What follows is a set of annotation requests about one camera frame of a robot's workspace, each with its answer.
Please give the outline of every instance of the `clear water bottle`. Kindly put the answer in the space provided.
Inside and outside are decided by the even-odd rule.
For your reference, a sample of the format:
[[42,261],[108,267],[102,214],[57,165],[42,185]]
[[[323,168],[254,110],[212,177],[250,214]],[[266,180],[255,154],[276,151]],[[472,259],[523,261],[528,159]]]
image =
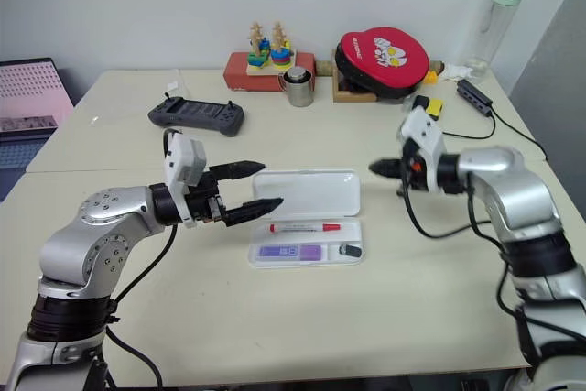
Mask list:
[[483,12],[480,26],[475,29],[472,37],[472,55],[464,61],[465,66],[472,68],[472,81],[480,81],[488,71],[520,2],[521,0],[491,0],[487,10]]

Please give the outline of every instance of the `robotic arm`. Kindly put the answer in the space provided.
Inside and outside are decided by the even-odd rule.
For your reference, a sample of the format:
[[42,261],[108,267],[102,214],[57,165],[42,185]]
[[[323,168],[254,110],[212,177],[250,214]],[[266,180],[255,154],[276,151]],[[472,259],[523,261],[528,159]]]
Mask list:
[[242,161],[204,171],[201,142],[175,131],[165,137],[167,184],[95,193],[43,246],[37,300],[6,390],[103,389],[107,365],[96,356],[106,324],[116,321],[111,295],[135,244],[178,223],[248,222],[283,201],[262,199],[227,210],[218,180],[245,178],[265,166]]
[[583,389],[586,276],[573,258],[545,183],[512,148],[447,154],[441,130],[421,108],[409,114],[398,138],[403,157],[381,159],[370,170],[402,179],[406,188],[467,191],[483,201],[522,301],[514,315],[521,351],[537,368],[533,389]]

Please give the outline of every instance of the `metal cup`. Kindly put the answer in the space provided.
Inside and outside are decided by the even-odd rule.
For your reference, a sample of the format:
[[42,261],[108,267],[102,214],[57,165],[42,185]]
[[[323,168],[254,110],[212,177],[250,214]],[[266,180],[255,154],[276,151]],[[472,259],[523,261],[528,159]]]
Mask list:
[[311,72],[301,66],[293,66],[278,76],[278,83],[295,107],[307,107],[313,103]]

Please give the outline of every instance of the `white table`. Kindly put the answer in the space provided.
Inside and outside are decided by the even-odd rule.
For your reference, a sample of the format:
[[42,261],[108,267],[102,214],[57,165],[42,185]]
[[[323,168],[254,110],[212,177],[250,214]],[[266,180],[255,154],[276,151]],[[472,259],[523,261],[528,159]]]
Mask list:
[[[586,228],[568,195],[547,164],[528,166],[551,188],[575,256],[586,261]],[[395,195],[396,184],[358,169],[365,246],[360,265],[253,269],[246,260],[249,224],[180,227],[168,256],[121,305],[115,331],[151,356],[170,386],[524,364],[515,323],[494,302],[502,270],[496,250],[471,233],[442,241],[422,238]],[[147,185],[161,174],[30,173],[0,205],[0,304],[9,310],[0,320],[0,377],[6,378],[30,317],[43,242],[92,192]],[[232,205],[252,193],[249,180],[222,191]],[[431,231],[466,222],[463,197],[421,193],[413,203]],[[119,288],[154,258],[167,236],[135,248]],[[515,303],[510,288],[506,299]],[[152,386],[152,375],[133,356],[109,342],[105,356],[120,385]]]
[[[210,165],[248,158],[273,169],[356,169],[363,184],[358,217],[365,251],[358,266],[260,270],[246,260],[250,224],[180,227],[172,251],[126,297],[115,325],[124,340],[153,358],[167,385],[524,364],[515,323],[494,303],[502,268],[493,247],[471,233],[443,241],[421,237],[395,195],[396,183],[367,169],[374,159],[397,154],[395,132],[405,116],[400,106],[334,104],[330,79],[318,79],[315,103],[298,109],[279,93],[230,92],[219,71],[181,76],[192,99],[232,99],[246,110],[235,138],[186,130],[204,142]],[[0,377],[6,378],[30,317],[44,241],[71,220],[87,195],[163,180],[162,130],[146,113],[177,78],[175,71],[106,72],[0,205]],[[481,88],[505,119],[526,129],[494,77]],[[456,95],[453,83],[421,92],[445,101],[440,121],[446,130],[472,134],[490,128]],[[120,100],[125,105],[113,118],[108,106]],[[101,119],[90,125],[97,114]],[[501,126],[487,141],[446,142],[451,151],[494,144],[520,149],[551,188],[575,255],[586,261],[584,221],[535,146]],[[250,184],[223,182],[226,204],[250,200]],[[413,203],[431,231],[467,221],[462,197],[414,194]],[[136,247],[120,288],[159,252],[167,234]],[[515,302],[510,288],[506,298]],[[152,386],[152,375],[134,357],[109,342],[105,355],[120,385]]]
[[[162,101],[177,71],[107,71],[78,104],[69,121],[55,133],[28,167],[29,172],[91,169],[161,169],[162,129],[147,113]],[[234,138],[218,132],[184,129],[206,146],[209,163],[250,158],[272,168],[360,167],[383,155],[395,155],[396,129],[405,118],[400,104],[333,103],[331,78],[318,78],[315,102],[296,108],[279,92],[233,92],[221,71],[181,71],[191,99],[242,105],[245,119]],[[491,74],[479,86],[499,114],[526,131],[525,125]],[[484,118],[446,81],[420,91],[444,100],[440,118],[451,132],[485,135],[491,121]],[[446,137],[448,150],[509,145],[527,159],[543,154],[533,144],[500,123],[491,139],[471,141]]]

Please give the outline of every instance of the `cable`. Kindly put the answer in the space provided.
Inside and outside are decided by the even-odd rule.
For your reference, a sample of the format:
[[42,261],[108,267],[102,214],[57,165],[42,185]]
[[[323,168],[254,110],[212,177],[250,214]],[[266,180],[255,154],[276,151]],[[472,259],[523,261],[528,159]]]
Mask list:
[[[98,353],[97,358],[98,358],[98,361],[103,362],[103,363],[106,364],[106,361],[103,358],[103,353],[102,352],[99,352]],[[112,389],[112,391],[118,391],[118,386],[116,386],[116,382],[114,381],[114,378],[110,374],[110,370],[106,370],[106,383],[108,384],[108,386],[110,387],[110,389]]]
[[491,130],[491,133],[489,133],[486,136],[468,136],[468,135],[460,135],[459,133],[451,133],[451,132],[442,132],[442,133],[446,136],[461,137],[462,139],[488,139],[489,137],[492,137],[492,135],[494,135],[494,131],[496,130],[496,120],[494,119],[494,116],[492,116],[491,114],[489,116],[493,120],[493,129]]
[[[423,229],[423,227],[419,223],[419,221],[413,211],[413,206],[411,206],[411,199],[409,199],[409,186],[407,183],[407,164],[405,163],[405,161],[401,161],[401,183],[403,185],[403,200],[405,201],[405,208],[407,209],[407,214],[409,214],[409,219],[411,219],[413,226],[415,226],[415,229],[417,229],[421,235],[423,235],[427,238],[437,240],[440,238],[452,237],[453,235],[462,233],[462,232],[466,231],[467,229],[472,228],[471,224],[467,224],[465,226],[462,226],[460,228],[454,229],[453,231],[449,231],[449,232],[443,233],[443,234],[430,234],[430,233],[428,233],[426,230]],[[477,224],[485,224],[485,223],[490,223],[490,221],[483,220],[481,222],[478,222]]]
[[[163,132],[163,153],[165,154],[165,157],[167,156],[167,153],[168,153],[168,135],[175,134],[175,133],[179,133],[179,130],[175,130],[173,128],[168,128],[167,130],[165,130],[165,132]],[[156,265],[158,265],[158,263],[160,263],[160,261],[163,259],[163,257],[167,254],[167,252],[169,251],[169,249],[173,245],[173,242],[175,241],[176,235],[177,235],[177,225],[174,224],[173,226],[171,226],[171,234],[169,235],[167,242],[165,243],[165,247],[163,247],[163,250],[151,262],[151,264],[146,267],[145,270],[143,270],[135,279],[133,279],[130,282],[130,284],[128,284],[128,286],[126,286],[122,290],[122,292],[120,292],[120,294],[114,300],[117,304],[120,304],[120,302],[125,298],[125,296],[128,295],[130,290],[132,290],[140,281],[143,280],[144,277],[146,277],[148,275],[148,273],[151,270],[153,270],[155,268]],[[158,371],[158,368],[153,361],[151,361],[145,354],[142,354],[141,352],[139,352],[136,348],[133,348],[130,345],[128,345],[127,343],[120,340],[112,332],[112,330],[110,330],[110,327],[106,327],[106,335],[112,340],[112,342],[114,342],[120,348],[131,353],[132,355],[136,356],[138,359],[143,361],[151,369],[151,371],[155,375],[155,378],[157,379],[157,389],[158,390],[163,389],[163,378],[161,377],[161,373]],[[108,382],[108,386],[110,386],[110,388],[112,388],[113,390],[117,389],[116,384],[114,382],[114,379],[110,375],[109,371],[107,372],[106,381]]]
[[155,268],[155,266],[163,259],[163,257],[167,254],[168,250],[171,248],[171,246],[173,245],[173,242],[175,241],[175,235],[177,235],[177,225],[174,224],[173,226],[171,226],[171,234],[168,237],[167,243],[165,244],[165,247],[163,248],[163,250],[160,252],[159,255],[157,255],[157,258],[155,258],[153,260],[153,262],[148,265],[146,267],[145,270],[143,270],[140,275],[138,275],[138,277],[136,277],[135,279],[133,279],[130,284],[128,286],[126,286],[124,288],[124,290],[122,292],[120,292],[120,294],[116,297],[116,302],[118,304],[120,304],[120,301],[122,301],[124,299],[124,297],[126,295],[128,295],[128,292],[130,292],[130,290],[133,289],[134,286],[136,286],[144,277],[146,277],[148,275],[148,273],[153,270]]
[[520,321],[524,321],[529,324],[537,325],[539,327],[543,327],[544,329],[557,331],[558,333],[562,333],[562,334],[565,334],[566,336],[570,336],[570,338],[573,338],[576,341],[586,343],[586,336],[584,336],[582,334],[579,334],[579,333],[572,331],[572,330],[564,329],[563,327],[559,327],[554,324],[550,324],[549,322],[544,322],[542,320],[535,320],[535,319],[530,318],[527,315],[525,315],[525,313],[523,313],[522,311],[519,311],[519,310],[515,311],[515,310],[510,309],[503,301],[503,287],[505,285],[506,276],[508,275],[508,272],[509,272],[509,264],[505,263],[505,270],[503,271],[503,274],[501,275],[501,279],[498,283],[498,288],[496,289],[496,303],[498,304],[498,307],[504,313],[506,313],[507,315],[511,315],[516,320],[520,320]]
[[468,218],[470,219],[472,230],[477,236],[483,238],[484,240],[488,240],[494,244],[499,251],[503,252],[503,247],[498,242],[498,240],[494,239],[490,235],[483,234],[483,232],[478,228],[479,223],[476,221],[476,214],[474,213],[474,187],[472,186],[472,173],[468,173],[466,175],[466,192],[468,193]]
[[548,153],[546,153],[545,148],[538,143],[538,141],[536,141],[535,139],[533,139],[532,137],[529,137],[527,135],[525,135],[523,132],[520,132],[518,129],[514,128],[512,125],[510,125],[509,123],[507,123],[494,109],[494,107],[491,106],[491,109],[493,110],[493,114],[494,116],[496,116],[498,118],[498,120],[503,123],[504,125],[506,125],[507,127],[509,127],[511,130],[513,130],[515,133],[517,133],[518,135],[521,135],[522,137],[524,137],[527,141],[532,142],[533,144],[535,144],[536,146],[539,147],[539,149],[543,152],[544,156],[546,157],[546,162],[548,161]]
[[153,361],[151,361],[145,354],[139,352],[136,348],[131,347],[126,342],[118,338],[118,336],[116,336],[114,332],[110,330],[110,327],[106,327],[106,335],[112,340],[113,343],[118,345],[124,351],[129,352],[133,356],[136,356],[138,359],[143,361],[150,368],[150,370],[153,372],[153,375],[155,375],[155,378],[157,379],[157,390],[163,391],[163,377],[161,376],[160,371],[158,371],[158,368]]
[[163,132],[163,155],[164,155],[164,157],[167,157],[167,153],[168,153],[168,136],[170,134],[176,134],[176,133],[181,133],[181,132],[179,130],[175,130],[174,128],[167,128]]

